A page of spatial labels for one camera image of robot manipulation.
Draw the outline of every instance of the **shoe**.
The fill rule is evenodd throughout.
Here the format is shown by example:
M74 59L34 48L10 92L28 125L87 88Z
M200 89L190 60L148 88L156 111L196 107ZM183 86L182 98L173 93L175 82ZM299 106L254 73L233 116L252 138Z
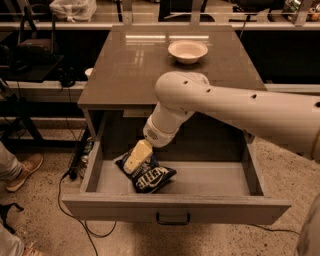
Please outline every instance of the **shoe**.
M25 183L27 178L39 169L43 162L43 156L40 154L35 154L28 159L21 162L21 172L13 180L8 180L6 182L6 189L9 192L16 192Z
M24 252L22 256L44 256L44 254L36 249L32 248L33 243L31 243L28 247L24 248Z

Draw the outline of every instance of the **drawer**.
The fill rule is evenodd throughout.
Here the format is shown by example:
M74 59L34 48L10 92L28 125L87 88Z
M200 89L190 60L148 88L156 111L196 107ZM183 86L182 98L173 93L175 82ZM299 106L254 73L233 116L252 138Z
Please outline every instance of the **drawer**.
M196 114L170 145L155 150L160 165L177 174L154 194L138 194L114 159L143 138L145 118L105 111L79 193L62 201L82 220L272 224L290 202L266 193L252 138Z

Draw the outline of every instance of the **speckled floor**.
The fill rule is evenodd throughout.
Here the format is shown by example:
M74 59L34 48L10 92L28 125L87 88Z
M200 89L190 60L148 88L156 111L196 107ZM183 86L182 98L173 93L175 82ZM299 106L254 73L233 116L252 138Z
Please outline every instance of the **speckled floor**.
M68 133L61 129L55 133ZM261 139L254 147L257 161L274 198L289 199L292 207L270 229L290 229L299 232L308 209L320 192L320 166L278 148ZM12 208L8 223L26 244L47 255L93 256L94 249L83 227L66 216L58 207L58 184L68 168L72 149L15 148L19 159L41 152L44 163L16 193L8 193L0 184L1 203L17 202L25 208ZM68 177L62 183L62 193L79 191L80 179ZM112 230L114 222L89 221L97 234ZM151 223L118 222L105 238L92 240L100 256L143 255L293 255L298 235L291 232L268 232L248 225L189 224L172 227Z

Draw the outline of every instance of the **cabinet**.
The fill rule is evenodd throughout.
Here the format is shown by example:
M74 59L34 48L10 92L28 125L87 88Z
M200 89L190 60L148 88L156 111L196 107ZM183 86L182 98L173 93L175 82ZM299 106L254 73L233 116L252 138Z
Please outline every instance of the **cabinet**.
M167 52L177 38L205 43L208 55L177 63ZM63 195L64 204L87 220L272 224L290 202L267 194L253 138L213 118L195 115L173 143L155 151L161 165L177 170L155 194L135 193L114 164L142 137L157 103L155 81L173 70L201 72L215 86L265 90L230 26L113 27L78 102L95 144L79 193Z

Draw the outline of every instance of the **white bowl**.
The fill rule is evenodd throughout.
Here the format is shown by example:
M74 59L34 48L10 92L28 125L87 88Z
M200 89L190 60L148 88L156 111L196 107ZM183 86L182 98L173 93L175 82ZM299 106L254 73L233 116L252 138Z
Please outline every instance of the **white bowl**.
M171 43L168 51L180 63L193 64L208 53L208 48L197 41L179 40Z

